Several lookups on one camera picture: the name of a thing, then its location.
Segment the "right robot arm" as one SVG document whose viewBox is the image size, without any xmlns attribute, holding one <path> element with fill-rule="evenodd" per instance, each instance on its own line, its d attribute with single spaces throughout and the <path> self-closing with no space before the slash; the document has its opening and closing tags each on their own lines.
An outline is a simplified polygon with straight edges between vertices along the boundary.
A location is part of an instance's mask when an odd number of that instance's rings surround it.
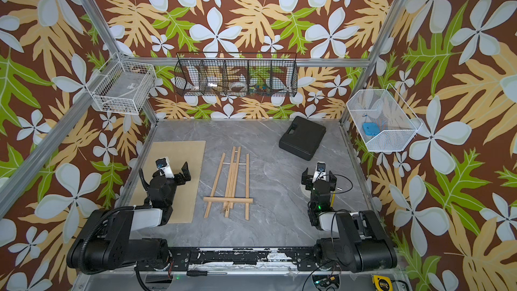
<svg viewBox="0 0 517 291">
<path fill-rule="evenodd" d="M 301 176 L 301 186 L 309 192 L 311 226 L 329 233 L 329 237 L 316 241 L 315 262 L 325 268 L 338 265 L 353 273 L 397 267 L 393 242 L 374 211 L 351 212 L 333 207 L 333 198 L 341 193 L 337 190 L 337 178 L 321 167 L 313 175 L 305 170 Z"/>
</svg>

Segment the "wooden easel frame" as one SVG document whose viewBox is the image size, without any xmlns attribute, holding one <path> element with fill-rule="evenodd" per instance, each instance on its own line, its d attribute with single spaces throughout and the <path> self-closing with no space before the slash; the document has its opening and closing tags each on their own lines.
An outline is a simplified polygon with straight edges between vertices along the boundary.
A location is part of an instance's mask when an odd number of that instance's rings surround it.
<svg viewBox="0 0 517 291">
<path fill-rule="evenodd" d="M 250 197 L 250 154 L 245 154 L 245 162 L 240 161 L 242 156 L 242 148 L 234 146 L 231 151 L 230 161 L 225 162 L 226 153 L 223 153 L 218 169 L 215 175 L 214 184 L 211 188 L 211 193 L 208 197 L 204 197 L 203 201 L 206 203 L 206 209 L 204 218 L 208 219 L 214 203 L 220 203 L 222 205 L 222 213 L 225 218 L 230 217 L 231 210 L 234 209 L 236 204 L 244 206 L 244 219 L 250 220 L 250 205 L 253 204 L 254 200 Z M 216 190 L 222 174 L 223 167 L 228 165 L 228 175 L 226 179 L 226 188 L 223 196 L 216 196 Z M 237 183 L 239 178 L 239 169 L 241 166 L 245 166 L 245 184 L 244 184 L 244 197 L 237 197 Z"/>
</svg>

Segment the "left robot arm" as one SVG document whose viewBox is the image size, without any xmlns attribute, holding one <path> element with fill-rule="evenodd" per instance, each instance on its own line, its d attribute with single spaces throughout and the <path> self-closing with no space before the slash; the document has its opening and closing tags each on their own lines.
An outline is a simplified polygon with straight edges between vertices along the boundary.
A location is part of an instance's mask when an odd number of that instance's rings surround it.
<svg viewBox="0 0 517 291">
<path fill-rule="evenodd" d="M 177 188 L 191 180 L 188 163 L 179 173 L 173 173 L 169 159 L 160 158 L 151 181 L 145 180 L 142 169 L 139 177 L 146 192 L 144 203 L 93 211 L 68 251 L 67 267 L 93 275 L 139 262 L 167 264 L 170 255 L 166 240 L 130 236 L 168 223 Z"/>
</svg>

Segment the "light wooden board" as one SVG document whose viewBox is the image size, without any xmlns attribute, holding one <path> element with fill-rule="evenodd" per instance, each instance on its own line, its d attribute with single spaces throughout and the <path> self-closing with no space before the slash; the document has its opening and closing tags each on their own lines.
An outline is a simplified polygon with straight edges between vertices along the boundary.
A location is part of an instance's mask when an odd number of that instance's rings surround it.
<svg viewBox="0 0 517 291">
<path fill-rule="evenodd" d="M 147 183 L 151 183 L 158 170 L 156 162 L 165 158 L 174 174 L 172 181 L 179 184 L 172 202 L 170 224 L 193 221 L 205 145 L 205 141 L 154 142 L 145 159 L 142 170 Z"/>
</svg>

